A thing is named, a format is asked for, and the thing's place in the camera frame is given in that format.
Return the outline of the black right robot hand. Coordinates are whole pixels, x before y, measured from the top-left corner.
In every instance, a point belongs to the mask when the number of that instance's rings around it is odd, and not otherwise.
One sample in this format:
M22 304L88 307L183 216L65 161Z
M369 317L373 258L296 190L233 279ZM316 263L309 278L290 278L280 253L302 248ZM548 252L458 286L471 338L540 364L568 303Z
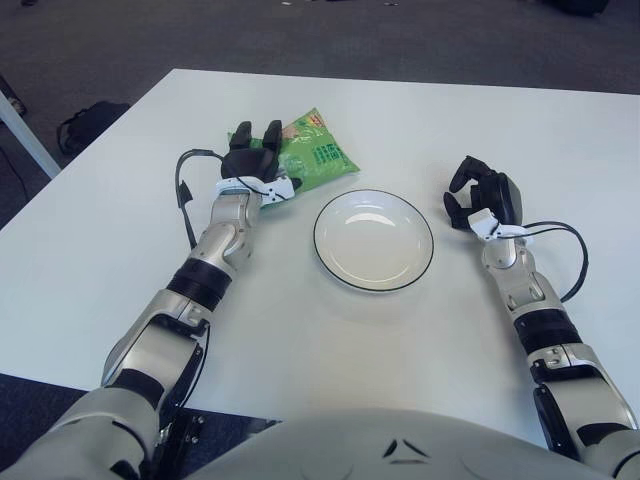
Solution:
M475 181L470 187L471 206L462 207L454 193L470 181ZM522 198L516 184L504 172L493 170L469 155L456 170L443 201L451 226L457 230L469 231L468 217L485 208L503 225L522 225Z

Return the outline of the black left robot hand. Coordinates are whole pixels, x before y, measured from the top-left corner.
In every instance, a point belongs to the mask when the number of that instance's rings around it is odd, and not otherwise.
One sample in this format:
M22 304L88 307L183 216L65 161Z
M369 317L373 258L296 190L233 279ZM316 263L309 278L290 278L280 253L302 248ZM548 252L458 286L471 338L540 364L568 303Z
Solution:
M241 122L229 140L229 152L221 160L222 180L216 185L218 195L255 194L267 202L289 200L302 186L302 180L289 177L279 164L282 146L282 122L273 120L261 144L251 144L252 124Z

